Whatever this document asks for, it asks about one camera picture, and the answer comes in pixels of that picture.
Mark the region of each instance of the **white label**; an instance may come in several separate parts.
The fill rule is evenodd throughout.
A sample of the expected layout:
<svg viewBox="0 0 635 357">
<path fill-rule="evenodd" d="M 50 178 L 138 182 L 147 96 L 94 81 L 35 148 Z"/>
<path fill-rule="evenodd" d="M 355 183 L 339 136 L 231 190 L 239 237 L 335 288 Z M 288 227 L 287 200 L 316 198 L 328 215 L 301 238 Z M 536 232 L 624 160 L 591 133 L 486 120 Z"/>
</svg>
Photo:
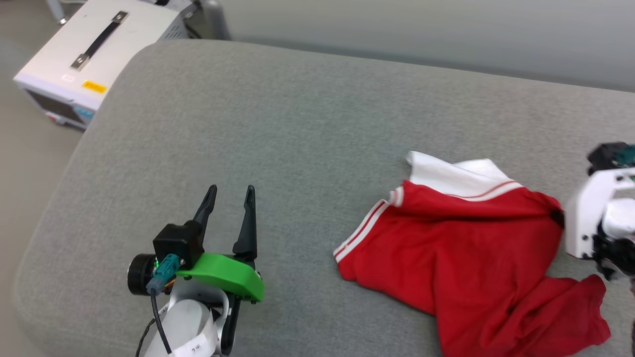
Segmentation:
<svg viewBox="0 0 635 357">
<path fill-rule="evenodd" d="M 73 82 L 74 80 L 75 80 L 75 77 L 71 76 L 70 74 L 64 74 L 64 75 L 62 76 L 62 81 L 65 81 L 65 82 L 71 83 L 71 82 Z"/>
<path fill-rule="evenodd" d="M 198 336 L 172 351 L 174 357 L 210 357 L 216 351 L 218 332 L 212 314 Z"/>
</svg>

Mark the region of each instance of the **white box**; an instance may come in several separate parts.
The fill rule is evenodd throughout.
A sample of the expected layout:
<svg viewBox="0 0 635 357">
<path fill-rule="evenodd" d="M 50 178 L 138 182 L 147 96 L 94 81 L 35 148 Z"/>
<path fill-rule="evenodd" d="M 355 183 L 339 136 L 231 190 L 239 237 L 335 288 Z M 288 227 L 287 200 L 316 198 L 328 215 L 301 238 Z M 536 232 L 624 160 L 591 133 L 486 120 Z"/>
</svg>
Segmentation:
<svg viewBox="0 0 635 357">
<path fill-rule="evenodd" d="M 121 11 L 123 21 L 111 25 Z M 73 68 L 105 29 L 114 26 L 95 54 Z M 85 129 L 137 52 L 180 38 L 188 35 L 175 10 L 138 0 L 89 0 L 13 80 L 51 120 Z"/>
</svg>

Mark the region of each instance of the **black handle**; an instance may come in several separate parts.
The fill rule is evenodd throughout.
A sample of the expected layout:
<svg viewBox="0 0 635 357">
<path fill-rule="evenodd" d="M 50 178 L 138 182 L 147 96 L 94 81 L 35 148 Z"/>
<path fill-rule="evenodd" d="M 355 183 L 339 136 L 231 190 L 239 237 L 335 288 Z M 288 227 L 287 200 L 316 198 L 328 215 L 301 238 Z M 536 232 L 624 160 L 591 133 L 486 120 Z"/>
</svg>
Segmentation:
<svg viewBox="0 0 635 357">
<path fill-rule="evenodd" d="M 71 68 L 75 68 L 77 70 L 81 70 L 84 65 L 88 62 L 88 60 L 97 53 L 99 47 L 101 47 L 104 42 L 112 35 L 112 33 L 121 25 L 123 20 L 128 16 L 128 13 L 125 11 L 120 11 L 112 18 L 112 22 L 106 27 L 105 30 L 102 31 L 99 36 L 93 41 L 93 43 L 88 47 L 88 49 L 79 55 L 75 62 L 73 62 Z"/>
</svg>

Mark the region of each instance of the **gray fabric surface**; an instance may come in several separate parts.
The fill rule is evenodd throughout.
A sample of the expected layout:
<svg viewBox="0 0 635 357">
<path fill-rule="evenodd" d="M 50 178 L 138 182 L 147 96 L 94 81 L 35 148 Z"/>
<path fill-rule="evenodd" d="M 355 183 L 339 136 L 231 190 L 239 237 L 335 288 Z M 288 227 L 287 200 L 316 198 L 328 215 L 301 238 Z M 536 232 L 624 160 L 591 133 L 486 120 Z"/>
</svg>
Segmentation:
<svg viewBox="0 0 635 357">
<path fill-rule="evenodd" d="M 404 155 L 491 158 L 566 200 L 597 143 L 635 141 L 635 96 L 449 69 L 213 41 L 139 53 L 84 134 L 19 269 L 15 309 L 54 357 L 131 356 L 151 318 L 126 269 L 166 223 L 219 188 L 205 248 L 230 252 L 257 190 L 265 301 L 245 305 L 233 356 L 440 356 L 434 318 L 343 281 L 333 249 L 408 177 Z M 561 253 L 554 276 L 594 264 Z M 634 301 L 608 284 L 630 353 Z"/>
</svg>

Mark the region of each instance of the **yellow label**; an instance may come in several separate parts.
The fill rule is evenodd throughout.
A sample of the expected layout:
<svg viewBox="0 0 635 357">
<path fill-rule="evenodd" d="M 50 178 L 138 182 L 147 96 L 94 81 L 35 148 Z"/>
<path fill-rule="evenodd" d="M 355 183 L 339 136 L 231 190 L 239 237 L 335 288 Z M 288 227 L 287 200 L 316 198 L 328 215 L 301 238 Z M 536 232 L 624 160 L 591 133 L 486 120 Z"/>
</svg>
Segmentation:
<svg viewBox="0 0 635 357">
<path fill-rule="evenodd" d="M 88 88 L 90 90 L 94 90 L 95 92 L 101 93 L 101 94 L 106 93 L 106 89 L 108 89 L 108 88 L 106 88 L 104 86 L 101 86 L 101 85 L 99 85 L 97 83 L 93 83 L 91 81 L 85 81 L 84 82 L 84 88 Z"/>
</svg>

